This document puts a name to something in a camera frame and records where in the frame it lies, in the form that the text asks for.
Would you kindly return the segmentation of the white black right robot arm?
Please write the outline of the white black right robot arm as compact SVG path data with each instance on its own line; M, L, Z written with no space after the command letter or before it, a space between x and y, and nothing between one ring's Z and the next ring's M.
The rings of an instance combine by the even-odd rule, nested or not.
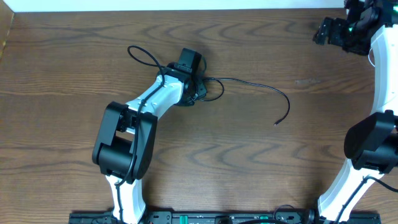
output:
M373 106L346 133L343 167L306 223L378 221L378 215L351 211L373 183L397 167L397 1L345 1L345 9L346 19L324 18L313 41L368 57L375 71Z

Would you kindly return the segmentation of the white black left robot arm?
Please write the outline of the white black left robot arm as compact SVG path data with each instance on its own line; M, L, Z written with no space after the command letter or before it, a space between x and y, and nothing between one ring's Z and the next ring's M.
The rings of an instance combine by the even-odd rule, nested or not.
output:
M142 95L125 104L112 101L105 108L92 161L111 187L112 223L139 223L144 216L142 178L152 159L157 123L173 105L193 106L206 95L199 69L204 61L190 49L166 66L155 60L155 82Z

